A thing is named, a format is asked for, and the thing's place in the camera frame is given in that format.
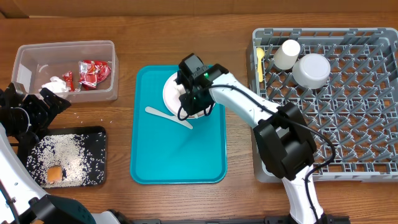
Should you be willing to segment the white napkin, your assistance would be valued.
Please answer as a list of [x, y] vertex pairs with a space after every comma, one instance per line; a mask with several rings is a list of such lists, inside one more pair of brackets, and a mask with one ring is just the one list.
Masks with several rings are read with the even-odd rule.
[[51, 77], [50, 82], [43, 84], [41, 87], [47, 88], [53, 93], [67, 93], [70, 91], [70, 87], [67, 86], [67, 83], [59, 77]]

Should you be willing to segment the grey small bowl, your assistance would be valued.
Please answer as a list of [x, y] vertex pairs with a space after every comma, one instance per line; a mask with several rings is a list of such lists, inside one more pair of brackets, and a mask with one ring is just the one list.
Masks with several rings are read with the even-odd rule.
[[295, 63], [292, 75], [298, 85], [318, 89], [326, 84], [330, 71], [330, 63], [324, 56], [308, 54]]

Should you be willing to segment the red ketchup packet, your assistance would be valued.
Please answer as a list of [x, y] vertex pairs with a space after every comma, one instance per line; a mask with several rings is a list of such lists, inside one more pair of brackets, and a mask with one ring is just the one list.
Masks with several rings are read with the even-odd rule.
[[69, 92], [74, 91], [72, 72], [66, 72], [62, 75], [62, 77], [64, 79], [64, 82], [66, 83], [66, 87], [68, 88]]

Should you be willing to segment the orange food cube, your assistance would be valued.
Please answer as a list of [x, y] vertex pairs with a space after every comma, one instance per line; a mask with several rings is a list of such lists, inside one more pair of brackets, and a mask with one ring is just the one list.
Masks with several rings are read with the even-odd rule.
[[47, 182], [52, 184], [60, 182], [63, 178], [63, 170], [61, 166], [50, 167], [47, 170]]

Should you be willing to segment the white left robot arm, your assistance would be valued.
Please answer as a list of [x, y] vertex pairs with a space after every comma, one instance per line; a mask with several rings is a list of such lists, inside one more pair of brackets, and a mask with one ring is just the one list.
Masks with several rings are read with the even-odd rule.
[[70, 105], [47, 88], [39, 96], [29, 95], [22, 84], [12, 82], [1, 91], [1, 223], [120, 223], [114, 210], [91, 213], [77, 200], [48, 194], [20, 160]]

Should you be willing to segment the yellow plastic spoon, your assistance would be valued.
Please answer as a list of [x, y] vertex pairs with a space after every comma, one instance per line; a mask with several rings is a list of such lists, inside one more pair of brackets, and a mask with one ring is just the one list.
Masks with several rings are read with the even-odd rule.
[[258, 73], [258, 80], [259, 83], [263, 82], [264, 80], [264, 74], [263, 74], [263, 67], [262, 67], [262, 59], [265, 56], [265, 51], [257, 47], [256, 48], [256, 56], [257, 56], [257, 73]]

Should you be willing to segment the white round plate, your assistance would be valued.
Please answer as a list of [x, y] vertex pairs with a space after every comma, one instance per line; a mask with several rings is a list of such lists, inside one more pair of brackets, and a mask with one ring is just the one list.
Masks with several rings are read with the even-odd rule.
[[[163, 93], [162, 93], [163, 101], [166, 108], [174, 115], [177, 115], [178, 110], [180, 109], [181, 106], [179, 96], [185, 93], [183, 85], [178, 85], [176, 83], [175, 81], [176, 78], [177, 78], [177, 72], [175, 72], [171, 77], [167, 79], [163, 87]], [[182, 109], [180, 112], [180, 117], [184, 118], [186, 117], [186, 115], [187, 115], [186, 111]], [[205, 113], [203, 111], [200, 111], [195, 115], [189, 116], [187, 119], [197, 119], [204, 115]]]

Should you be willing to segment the red snack wrapper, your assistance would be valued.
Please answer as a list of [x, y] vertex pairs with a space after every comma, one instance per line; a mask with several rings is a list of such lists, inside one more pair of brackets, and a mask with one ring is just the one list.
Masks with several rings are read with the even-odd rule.
[[79, 61], [79, 73], [79, 84], [87, 90], [95, 90], [111, 74], [111, 67], [101, 60], [82, 60]]

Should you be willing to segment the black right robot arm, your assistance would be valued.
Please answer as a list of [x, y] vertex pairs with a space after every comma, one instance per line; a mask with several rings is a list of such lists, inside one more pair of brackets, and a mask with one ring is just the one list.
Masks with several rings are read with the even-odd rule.
[[290, 202], [290, 221], [326, 223], [311, 173], [317, 146], [298, 107], [260, 97], [219, 64], [181, 63], [178, 67], [176, 83], [185, 89], [178, 112], [208, 116], [216, 103], [234, 111], [252, 127], [267, 171], [282, 180]]

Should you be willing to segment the white paper cup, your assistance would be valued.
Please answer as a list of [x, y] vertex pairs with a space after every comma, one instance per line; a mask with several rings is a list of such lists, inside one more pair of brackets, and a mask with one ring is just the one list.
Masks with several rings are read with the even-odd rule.
[[280, 70], [291, 69], [296, 63], [301, 46], [296, 40], [286, 40], [274, 54], [274, 65]]

